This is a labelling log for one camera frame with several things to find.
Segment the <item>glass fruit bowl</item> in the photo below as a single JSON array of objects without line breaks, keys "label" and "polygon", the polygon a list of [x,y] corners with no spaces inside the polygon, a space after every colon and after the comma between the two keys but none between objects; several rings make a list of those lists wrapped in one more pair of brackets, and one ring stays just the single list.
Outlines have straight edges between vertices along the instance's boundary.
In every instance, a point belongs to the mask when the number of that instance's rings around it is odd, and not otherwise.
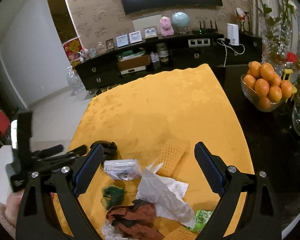
[{"label": "glass fruit bowl", "polygon": [[248,87],[247,84],[243,82],[244,77],[245,77],[245,74],[241,76],[242,91],[243,91],[244,95],[246,96],[246,98],[251,103],[253,103],[254,106],[258,110],[265,112],[265,113],[271,112],[284,102],[284,99],[278,103],[272,103],[272,102],[265,101],[260,96],[258,96],[258,94],[252,88]]}]

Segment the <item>white board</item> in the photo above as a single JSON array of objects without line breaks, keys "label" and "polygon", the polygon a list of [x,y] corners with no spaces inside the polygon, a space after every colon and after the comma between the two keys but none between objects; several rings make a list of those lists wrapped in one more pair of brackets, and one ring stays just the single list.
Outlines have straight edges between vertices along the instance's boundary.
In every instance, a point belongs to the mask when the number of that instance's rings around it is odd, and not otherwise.
[{"label": "white board", "polygon": [[149,17],[144,17],[141,19],[137,19],[132,21],[135,31],[141,31],[142,38],[145,37],[145,32],[143,31],[144,28],[157,26],[158,34],[161,33],[161,24],[160,19],[162,18],[161,14],[153,15]]}]

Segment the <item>white cable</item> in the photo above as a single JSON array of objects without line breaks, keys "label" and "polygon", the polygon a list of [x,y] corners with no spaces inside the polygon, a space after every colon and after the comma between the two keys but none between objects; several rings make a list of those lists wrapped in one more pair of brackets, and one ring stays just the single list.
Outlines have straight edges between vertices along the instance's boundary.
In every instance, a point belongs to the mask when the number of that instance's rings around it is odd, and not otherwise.
[{"label": "white cable", "polygon": [[222,46],[225,46],[225,48],[226,48],[226,58],[225,58],[225,63],[224,63],[224,65],[223,65],[223,67],[226,67],[226,61],[227,61],[227,56],[228,56],[227,48],[232,49],[232,50],[233,50],[236,54],[238,54],[238,55],[242,55],[242,54],[246,51],[246,48],[245,48],[245,46],[244,46],[243,44],[239,44],[239,45],[243,46],[243,52],[242,52],[242,53],[238,53],[238,52],[236,52],[233,48],[231,48],[230,46],[227,46],[227,45],[223,42],[224,40],[225,40],[225,39],[217,39],[217,43],[220,44],[220,45],[222,45]]}]

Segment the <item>person's hand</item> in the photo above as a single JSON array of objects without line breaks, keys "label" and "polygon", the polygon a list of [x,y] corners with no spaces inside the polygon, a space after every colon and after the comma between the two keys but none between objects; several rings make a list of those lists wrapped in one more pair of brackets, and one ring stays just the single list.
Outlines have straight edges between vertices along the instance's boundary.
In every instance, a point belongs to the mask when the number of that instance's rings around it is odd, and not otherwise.
[{"label": "person's hand", "polygon": [[12,225],[14,228],[16,227],[17,224],[19,206],[24,191],[25,190],[23,189],[20,190],[19,192],[11,193],[7,199],[7,205],[6,205],[7,207],[4,212],[4,215],[7,221],[9,222],[9,224]]}]

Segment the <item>patterned wallpaper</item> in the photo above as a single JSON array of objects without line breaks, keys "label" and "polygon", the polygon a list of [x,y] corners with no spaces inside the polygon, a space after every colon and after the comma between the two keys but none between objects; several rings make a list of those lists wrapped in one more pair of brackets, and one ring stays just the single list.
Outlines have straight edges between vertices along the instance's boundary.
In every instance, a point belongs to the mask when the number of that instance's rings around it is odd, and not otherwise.
[{"label": "patterned wallpaper", "polygon": [[85,48],[96,46],[121,34],[134,31],[132,20],[162,14],[172,17],[177,11],[189,15],[191,27],[199,27],[199,20],[217,21],[219,31],[227,32],[227,23],[237,23],[235,8],[250,10],[249,0],[222,0],[223,7],[186,6],[160,8],[146,12],[125,15],[121,0],[68,0],[69,8]]}]

